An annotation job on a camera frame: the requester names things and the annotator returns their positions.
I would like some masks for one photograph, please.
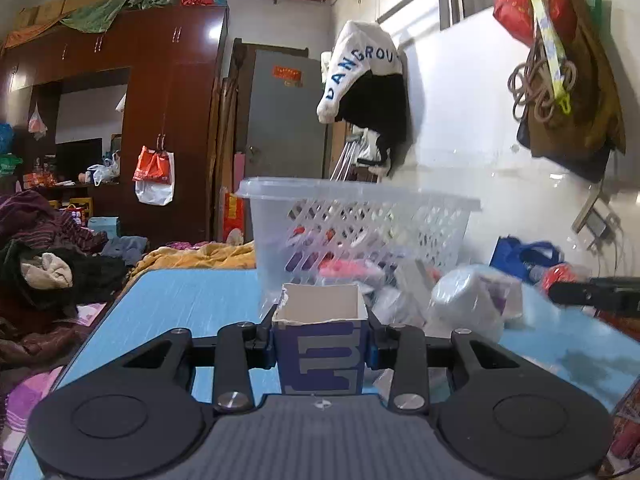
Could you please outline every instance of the gray metal door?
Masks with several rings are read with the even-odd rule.
[[[245,176],[322,178],[322,94],[319,61],[256,51]]]

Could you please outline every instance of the yellow blanket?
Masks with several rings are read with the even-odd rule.
[[[119,298],[145,272],[156,269],[255,269],[254,243],[232,246],[212,242],[197,250],[160,247],[138,262]]]

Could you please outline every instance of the yellow strap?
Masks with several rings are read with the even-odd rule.
[[[562,113],[568,115],[571,113],[571,101],[569,94],[564,90],[562,82],[564,76],[560,70],[561,61],[566,59],[564,47],[560,41],[560,37],[554,28],[554,24],[549,18],[546,12],[545,4],[542,0],[531,0],[533,5],[533,13],[536,17],[538,26],[540,27],[540,33],[542,34],[542,41],[545,45],[546,59],[549,65],[549,72],[551,73],[551,81],[554,88],[554,99]]]

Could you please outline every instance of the clear plastic container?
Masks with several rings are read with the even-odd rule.
[[[452,269],[469,213],[480,201],[365,182],[256,177],[250,199],[258,276],[266,304],[283,283],[315,284],[322,262],[366,258],[382,268],[402,258]]]

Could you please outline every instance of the television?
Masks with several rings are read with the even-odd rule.
[[[56,144],[56,173],[63,180],[78,181],[92,164],[102,164],[102,139],[73,140]]]

